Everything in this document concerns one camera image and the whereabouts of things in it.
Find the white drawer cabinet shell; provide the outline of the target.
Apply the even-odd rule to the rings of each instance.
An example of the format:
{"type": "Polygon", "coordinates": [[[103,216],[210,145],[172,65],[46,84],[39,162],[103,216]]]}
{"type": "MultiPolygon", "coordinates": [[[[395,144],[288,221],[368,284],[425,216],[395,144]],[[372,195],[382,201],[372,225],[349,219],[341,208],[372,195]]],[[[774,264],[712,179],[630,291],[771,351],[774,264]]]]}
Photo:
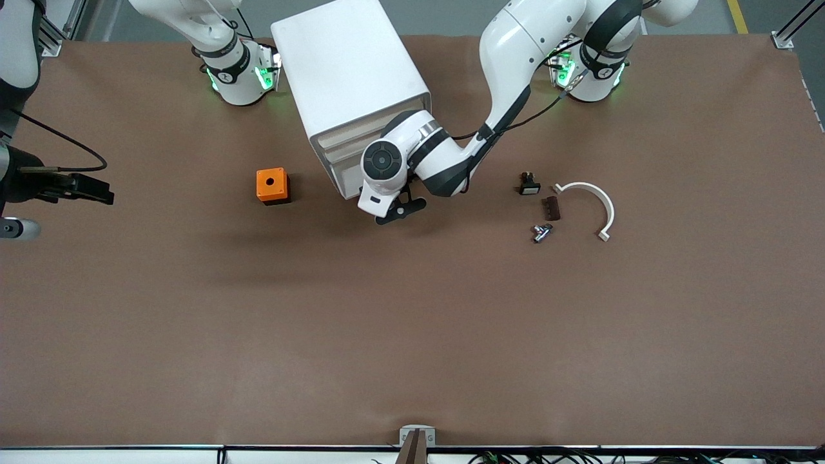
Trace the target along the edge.
{"type": "Polygon", "coordinates": [[[431,102],[429,88],[380,0],[333,0],[270,30],[307,140],[342,195],[310,138],[413,98],[431,102]]]}

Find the orange box with hole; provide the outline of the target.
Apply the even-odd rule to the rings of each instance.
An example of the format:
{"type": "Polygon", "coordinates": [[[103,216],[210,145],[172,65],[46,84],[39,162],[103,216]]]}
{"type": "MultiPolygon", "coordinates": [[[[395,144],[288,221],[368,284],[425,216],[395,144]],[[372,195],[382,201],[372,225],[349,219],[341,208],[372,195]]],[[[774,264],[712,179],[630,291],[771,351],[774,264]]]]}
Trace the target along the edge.
{"type": "Polygon", "coordinates": [[[256,195],[266,206],[291,203],[291,179],[283,168],[269,168],[256,172],[256,195]]]}

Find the aluminium frame profile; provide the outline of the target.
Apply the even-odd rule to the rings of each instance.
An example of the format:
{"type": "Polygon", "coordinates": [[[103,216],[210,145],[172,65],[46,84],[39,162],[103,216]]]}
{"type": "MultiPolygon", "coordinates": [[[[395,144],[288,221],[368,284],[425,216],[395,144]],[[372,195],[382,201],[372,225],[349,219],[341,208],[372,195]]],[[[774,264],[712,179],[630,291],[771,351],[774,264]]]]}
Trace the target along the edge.
{"type": "Polygon", "coordinates": [[[775,47],[779,50],[793,49],[795,47],[793,45],[795,35],[823,8],[825,8],[825,0],[807,0],[804,6],[780,30],[772,30],[771,37],[775,47]]]}
{"type": "Polygon", "coordinates": [[[76,39],[89,0],[41,0],[44,13],[39,24],[43,57],[57,57],[64,41],[76,39]]]}

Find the white curved arc bracket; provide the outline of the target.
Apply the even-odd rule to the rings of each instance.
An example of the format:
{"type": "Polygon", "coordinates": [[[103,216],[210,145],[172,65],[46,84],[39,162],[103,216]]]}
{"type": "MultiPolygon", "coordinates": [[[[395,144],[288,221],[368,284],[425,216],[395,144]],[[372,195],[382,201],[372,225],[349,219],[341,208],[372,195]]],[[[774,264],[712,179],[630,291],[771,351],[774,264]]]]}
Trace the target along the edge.
{"type": "Polygon", "coordinates": [[[610,196],[607,194],[605,190],[603,190],[595,184],[588,182],[571,182],[565,185],[555,183],[553,185],[553,189],[557,194],[565,193],[569,190],[580,189],[596,196],[600,200],[602,206],[604,206],[604,209],[606,211],[606,224],[602,226],[602,228],[597,233],[597,236],[598,238],[600,238],[600,240],[604,242],[608,242],[610,240],[610,229],[613,226],[613,223],[615,223],[616,209],[613,200],[611,200],[610,196]]]}

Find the grey metal mounting bracket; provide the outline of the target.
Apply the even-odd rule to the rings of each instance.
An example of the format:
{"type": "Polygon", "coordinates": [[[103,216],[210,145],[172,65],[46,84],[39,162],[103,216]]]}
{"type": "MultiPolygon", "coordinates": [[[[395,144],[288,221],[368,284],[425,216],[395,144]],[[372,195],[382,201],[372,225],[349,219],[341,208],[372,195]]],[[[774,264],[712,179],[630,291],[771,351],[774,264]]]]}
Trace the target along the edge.
{"type": "Polygon", "coordinates": [[[415,430],[419,430],[420,441],[424,441],[426,447],[436,446],[436,429],[429,425],[404,425],[401,426],[398,432],[400,443],[398,446],[402,447],[407,435],[412,434],[415,430]]]}

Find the brown wedge post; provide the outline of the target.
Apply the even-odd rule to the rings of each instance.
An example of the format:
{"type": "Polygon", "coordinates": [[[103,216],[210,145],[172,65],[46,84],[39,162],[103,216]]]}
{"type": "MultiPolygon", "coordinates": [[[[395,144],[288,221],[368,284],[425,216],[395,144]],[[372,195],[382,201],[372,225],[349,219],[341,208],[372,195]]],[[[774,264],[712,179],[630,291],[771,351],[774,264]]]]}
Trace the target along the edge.
{"type": "Polygon", "coordinates": [[[407,435],[403,446],[398,450],[394,464],[429,464],[428,448],[424,441],[420,441],[420,431],[415,430],[407,435]]]}

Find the white table edge rail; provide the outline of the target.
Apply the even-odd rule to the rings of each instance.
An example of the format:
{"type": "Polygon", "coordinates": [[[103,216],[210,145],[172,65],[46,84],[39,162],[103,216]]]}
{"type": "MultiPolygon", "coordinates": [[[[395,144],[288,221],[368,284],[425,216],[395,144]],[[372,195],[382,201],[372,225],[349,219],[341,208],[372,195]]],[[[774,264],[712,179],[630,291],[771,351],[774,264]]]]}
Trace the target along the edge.
{"type": "MultiPolygon", "coordinates": [[[[0,447],[0,464],[394,464],[398,445],[0,447]]],[[[825,464],[816,446],[437,445],[429,464],[825,464]]]]}

